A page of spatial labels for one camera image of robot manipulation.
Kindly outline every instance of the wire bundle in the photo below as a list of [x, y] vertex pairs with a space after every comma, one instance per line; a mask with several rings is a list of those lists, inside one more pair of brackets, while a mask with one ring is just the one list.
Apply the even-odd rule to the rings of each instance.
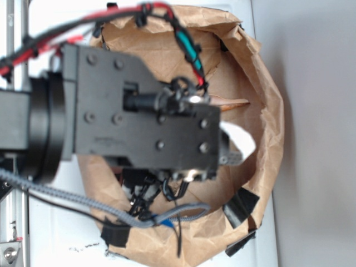
[[[163, 16], [156, 14], [154, 13], [154, 9], [156, 8], [163, 8], [166, 10], [166, 13]], [[192, 69], [198, 80], [198, 90], [204, 90], [204, 93], [207, 93], [208, 83], [205, 81], [204, 69], [199, 58], [201, 51], [200, 46], [194, 44], [189, 32], [179, 23], [171, 7], [161, 2], [144, 3], [131, 8], [118, 8], [113, 6], [105, 11], [95, 12], [81, 19], [53, 28], [36, 38], [27, 36], [23, 39], [23, 46], [18, 51], [0, 60], [0, 75], [7, 81], [11, 81], [12, 70], [16, 65], [26, 62], [30, 58], [36, 58], [48, 50], [58, 48], [58, 45], [50, 45], [50, 42], [79, 25], [92, 22], [95, 22], [96, 25], [100, 25], [113, 19], [127, 16], [134, 16], [138, 27], [146, 25], [147, 17], [149, 16], [161, 18], [169, 22], [174, 29], [175, 38], [185, 54], [186, 60], [192, 65]]]

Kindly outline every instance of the braided gray cable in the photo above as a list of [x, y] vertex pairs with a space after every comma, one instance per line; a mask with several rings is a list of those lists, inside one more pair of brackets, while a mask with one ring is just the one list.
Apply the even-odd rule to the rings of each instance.
[[191, 204], [185, 204], [185, 205], [180, 205], [178, 207], [175, 207], [161, 215], [156, 216], [154, 220], [138, 221], [135, 219], [135, 217], [129, 215], [125, 211], [117, 210], [109, 205], [106, 205], [94, 199], [90, 199], [86, 196], [73, 194], [60, 189], [54, 189], [45, 185], [35, 184], [34, 182], [28, 181], [27, 179], [24, 179], [2, 168], [0, 168], [0, 179], [11, 184], [14, 187], [22, 187], [25, 190], [34, 190], [49, 196], [58, 197], [60, 199], [64, 199], [67, 201], [79, 203], [84, 206], [92, 207], [97, 210], [102, 210], [104, 212], [116, 216], [123, 223], [137, 228], [148, 228], [160, 224], [161, 222], [185, 210], [204, 209], [205, 212], [203, 214], [205, 214], [210, 209], [210, 206], [205, 203], [191, 203]]

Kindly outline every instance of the cable tie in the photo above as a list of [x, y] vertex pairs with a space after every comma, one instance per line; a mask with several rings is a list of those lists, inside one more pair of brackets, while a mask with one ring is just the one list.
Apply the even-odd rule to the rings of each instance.
[[153, 6], [152, 4], [142, 4], [141, 13], [135, 16], [135, 22], [138, 28], [147, 25], [147, 17], [152, 13]]

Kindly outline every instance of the crumpled brown paper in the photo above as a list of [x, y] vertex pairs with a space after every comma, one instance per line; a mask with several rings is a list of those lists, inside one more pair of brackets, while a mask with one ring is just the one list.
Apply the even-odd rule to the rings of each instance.
[[[219, 169], [216, 181], [192, 182], [179, 204], [202, 201], [212, 212], [196, 221], [182, 223], [182, 254], [177, 258], [174, 232], [164, 226], [130, 231], [126, 248], [109, 247], [131, 260], [148, 266], [197, 266], [261, 225], [264, 210], [277, 177], [284, 142], [284, 112], [280, 93], [259, 53], [260, 44], [240, 27], [228, 12], [216, 9], [176, 6], [174, 12], [194, 40], [202, 46], [202, 63], [210, 83], [209, 92], [223, 98], [248, 99], [250, 104], [226, 111], [222, 119], [242, 126], [254, 137], [257, 149], [241, 166]], [[132, 18], [107, 23], [102, 32], [106, 46], [140, 56], [158, 80], [170, 82], [178, 75], [195, 80], [191, 67], [175, 43], [172, 28], [158, 19], [137, 29]], [[102, 38], [92, 45], [102, 47]], [[228, 52], [220, 47], [223, 41]], [[119, 209], [128, 210], [115, 176], [99, 156], [79, 156], [88, 196]], [[233, 229], [221, 206], [241, 187], [260, 197], [251, 217]], [[161, 213], [174, 205], [162, 195], [152, 209]], [[96, 216], [104, 214], [93, 210]]]

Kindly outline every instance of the cable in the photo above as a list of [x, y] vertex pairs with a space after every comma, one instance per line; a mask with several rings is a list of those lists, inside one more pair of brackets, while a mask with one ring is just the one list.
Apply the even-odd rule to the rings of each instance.
[[113, 223], [109, 223], [107, 221], [103, 221], [101, 220], [100, 218], [98, 217], [95, 217], [94, 215], [91, 215], [90, 213], [87, 213], [85, 211], [82, 211], [82, 210], [79, 210], [79, 209], [75, 209], [75, 208], [72, 208], [72, 207], [68, 207], [68, 206], [64, 206], [64, 205], [61, 205], [61, 204], [58, 204], [58, 203], [55, 203], [53, 201], [50, 201], [50, 200], [47, 200], [47, 199], [44, 199], [42, 197], [39, 197], [33, 193], [30, 193], [29, 191], [26, 191], [26, 190], [23, 190], [22, 188], [16, 188], [17, 190], [21, 190], [24, 194], [26, 194], [27, 196], [30, 196], [34, 199], [37, 199], [43, 203], [46, 203], [48, 205], [51, 205], [51, 206], [55, 206], [55, 207], [58, 207], [60, 209], [64, 209], [64, 210], [68, 210], [68, 211], [71, 211], [71, 212], [75, 212], [77, 214], [80, 214], [80, 215], [83, 215], [85, 217], [88, 217], [100, 224], [102, 224], [103, 226], [107, 227], [107, 228], [110, 228], [112, 230], [120, 230], [122, 225], [114, 225]]
[[198, 215], [191, 216], [191, 217], [198, 218], [198, 217], [202, 216], [203, 214], [207, 213], [208, 210], [210, 209], [210, 206], [206, 203], [190, 203], [190, 204], [184, 204], [184, 205], [175, 207], [161, 215], [158, 215], [158, 216], [152, 218], [151, 220], [138, 221], [134, 217], [129, 215], [128, 213], [121, 211], [121, 210], [117, 210], [109, 205], [106, 205], [106, 204], [96, 201], [94, 199], [90, 199], [88, 197], [73, 194], [70, 192], [63, 191], [63, 190], [54, 189], [54, 188], [47, 187], [44, 185], [35, 184], [34, 182], [31, 182], [24, 178], [21, 178], [20, 176], [15, 175], [15, 174], [13, 174], [5, 169], [2, 169], [2, 168], [0, 168], [0, 179], [5, 182], [8, 182], [9, 184], [11, 184], [12, 186], [14, 186], [16, 188], [21, 187], [21, 188], [24, 188], [24, 190], [31, 189], [36, 192], [44, 193], [49, 196], [58, 197], [58, 198], [61, 198], [64, 200], [79, 203], [84, 206], [92, 207], [94, 209], [102, 210], [106, 213], [115, 215], [121, 222], [123, 222], [127, 225], [130, 225], [132, 227], [138, 227], [138, 228], [148, 228], [148, 227], [151, 227], [154, 225], [159, 225], [163, 221], [165, 221], [165, 220], [169, 219], [170, 217], [173, 217], [173, 216], [177, 215], [178, 213], [183, 212], [185, 210], [204, 209], [204, 211], [199, 213]]
[[[167, 11], [166, 16], [160, 16], [152, 13], [153, 8], [164, 8]], [[11, 79], [11, 72], [14, 66], [29, 60], [30, 58], [37, 57], [43, 52], [43, 48], [47, 46], [47, 43], [59, 35], [75, 28], [81, 24], [96, 22], [97, 24], [106, 23], [113, 19], [135, 16], [136, 18], [142, 18], [142, 25], [146, 21], [147, 16], [157, 17], [168, 21], [174, 28], [175, 37], [179, 43], [181, 49], [186, 54], [186, 59], [192, 64], [194, 73], [197, 76], [199, 87], [207, 87], [205, 82], [204, 70], [202, 69], [201, 61], [198, 56], [198, 50], [192, 41], [188, 31], [184, 29], [175, 18], [171, 7], [165, 3], [154, 2], [153, 4], [145, 3], [133, 8], [117, 8], [111, 7], [105, 11], [99, 11], [81, 19], [75, 20], [70, 23], [63, 24], [59, 27], [53, 28], [48, 32], [39, 35], [37, 38], [27, 37], [24, 39], [24, 46], [10, 55], [7, 58], [0, 60], [0, 75], [6, 79]]]
[[[176, 207], [178, 207], [176, 200], [174, 201], [174, 204]], [[180, 258], [180, 254], [182, 252], [182, 225], [181, 225], [181, 221], [180, 221], [180, 213], [177, 214], [177, 219], [178, 219], [178, 228], [179, 228], [177, 256], [178, 256], [178, 258]]]

